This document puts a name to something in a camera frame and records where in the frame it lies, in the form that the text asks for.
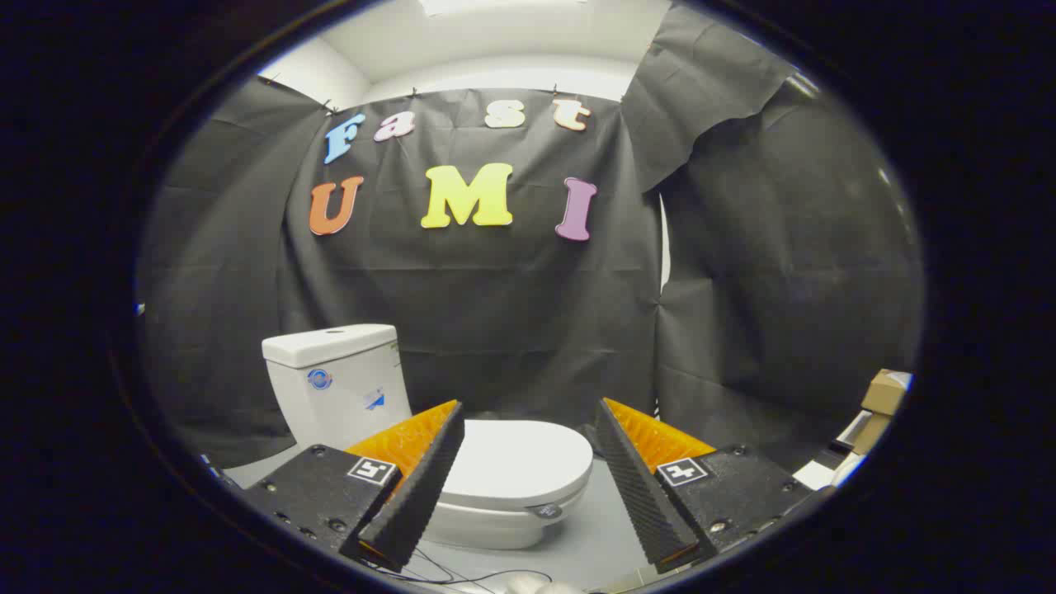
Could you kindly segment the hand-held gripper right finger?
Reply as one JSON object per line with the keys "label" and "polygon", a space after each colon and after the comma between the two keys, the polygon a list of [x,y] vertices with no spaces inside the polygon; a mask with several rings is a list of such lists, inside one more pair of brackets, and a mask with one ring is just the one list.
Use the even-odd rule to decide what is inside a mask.
{"label": "hand-held gripper right finger", "polygon": [[755,447],[713,447],[611,398],[597,404],[595,428],[639,545],[660,573],[754,541],[818,497]]}

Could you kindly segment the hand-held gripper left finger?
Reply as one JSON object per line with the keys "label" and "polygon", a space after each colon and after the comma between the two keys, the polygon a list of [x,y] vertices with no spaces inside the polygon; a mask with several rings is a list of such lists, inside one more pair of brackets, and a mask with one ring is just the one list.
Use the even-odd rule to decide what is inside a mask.
{"label": "hand-held gripper left finger", "polygon": [[309,445],[243,497],[309,547],[398,573],[432,519],[464,434],[463,403],[448,401],[346,449]]}

